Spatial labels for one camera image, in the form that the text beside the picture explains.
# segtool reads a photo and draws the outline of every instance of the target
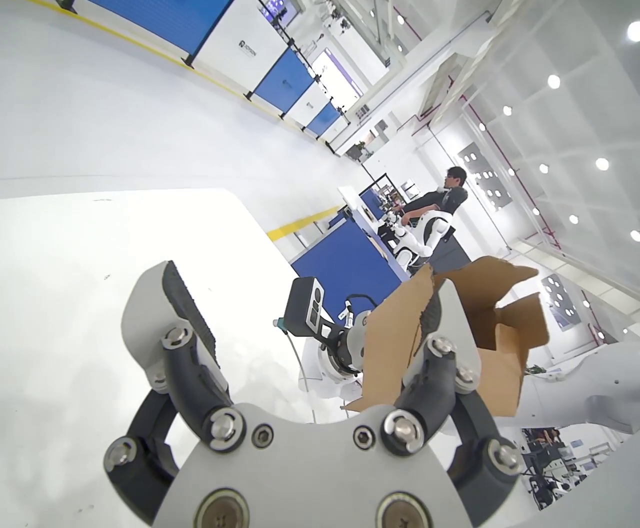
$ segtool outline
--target ceiling light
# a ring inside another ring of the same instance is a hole
[[[557,88],[560,88],[560,77],[558,77],[557,75],[549,75],[549,78],[547,79],[547,84],[549,85],[549,88],[551,88],[552,90],[556,90]]]
[[[609,169],[609,160],[605,157],[599,157],[596,160],[596,167],[600,170],[608,170]]]
[[[631,42],[640,42],[640,20],[631,22],[627,28],[627,36]]]

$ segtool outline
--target person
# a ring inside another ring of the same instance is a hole
[[[467,180],[467,171],[462,167],[451,167],[447,170],[447,176],[444,180],[444,187],[438,188],[436,191],[426,193],[420,198],[416,198],[404,207],[394,208],[396,211],[402,211],[402,225],[409,222],[417,221],[425,212],[428,211],[445,211],[453,214],[456,209],[462,205],[467,199],[467,190],[463,188]]]

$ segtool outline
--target cable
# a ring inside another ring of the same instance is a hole
[[[357,299],[357,298],[366,299],[373,305],[374,308],[378,308],[378,303],[376,303],[371,297],[369,297],[365,293],[352,293],[350,295],[347,295],[344,301],[347,302],[347,301],[351,301],[351,299]]]
[[[289,339],[289,343],[291,343],[291,348],[293,348],[293,352],[296,355],[296,359],[298,360],[298,365],[300,365],[300,372],[302,372],[302,377],[305,380],[305,389],[307,390],[307,394],[309,394],[309,384],[307,383],[307,375],[305,374],[305,370],[302,368],[302,361],[300,361],[300,356],[298,355],[298,350],[296,349],[296,346],[293,344],[293,340],[291,339],[291,336],[289,335],[289,332],[283,332],[284,335],[287,336],[287,339]],[[316,421],[316,411],[314,411],[313,406],[311,407],[311,414],[314,417],[314,424],[317,424]]]

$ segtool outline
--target cardboard box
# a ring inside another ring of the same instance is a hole
[[[539,294],[503,308],[495,304],[515,284],[537,274],[537,269],[494,257],[435,276],[430,266],[424,266],[367,318],[362,397],[344,408],[361,412],[394,403],[420,345],[420,315],[434,287],[448,278],[456,286],[482,361],[478,392],[493,416],[515,416],[529,350],[548,343],[549,334]]]

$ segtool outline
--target ceiling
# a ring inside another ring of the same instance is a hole
[[[381,5],[381,19],[386,29],[388,0],[377,0],[377,2],[376,0],[346,1],[362,16],[364,22],[375,35],[378,34],[376,3]],[[394,42],[401,44],[403,52],[407,53],[437,26],[458,19],[463,19],[463,21],[472,19],[475,14],[498,3],[499,0],[392,0]],[[401,17],[404,24],[399,23],[398,16]]]
[[[635,20],[637,0],[532,0],[465,95],[541,213],[532,221],[553,231],[547,241],[640,292],[640,243],[630,236],[640,231],[640,42],[627,38]]]

